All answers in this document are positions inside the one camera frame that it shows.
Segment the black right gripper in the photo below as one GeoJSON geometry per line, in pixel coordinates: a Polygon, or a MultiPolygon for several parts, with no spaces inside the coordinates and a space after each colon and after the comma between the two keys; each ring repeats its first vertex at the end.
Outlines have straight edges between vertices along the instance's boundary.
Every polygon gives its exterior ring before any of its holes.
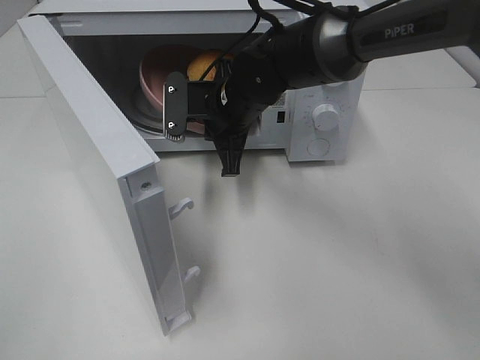
{"type": "Polygon", "coordinates": [[[204,72],[219,65],[214,81],[213,119],[205,123],[205,138],[214,143],[222,177],[240,174],[252,124],[286,90],[270,55],[240,52],[232,60],[220,55],[204,72]]]}

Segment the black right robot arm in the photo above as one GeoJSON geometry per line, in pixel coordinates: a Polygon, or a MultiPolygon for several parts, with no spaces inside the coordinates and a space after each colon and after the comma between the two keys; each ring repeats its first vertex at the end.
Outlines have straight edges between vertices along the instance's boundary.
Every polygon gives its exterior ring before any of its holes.
{"type": "Polygon", "coordinates": [[[208,96],[208,136],[223,176],[237,176],[251,124],[287,90],[354,80],[375,59],[479,44],[477,1],[382,1],[360,10],[324,1],[287,1],[304,19],[283,25],[258,1],[270,29],[232,60],[208,96]]]}

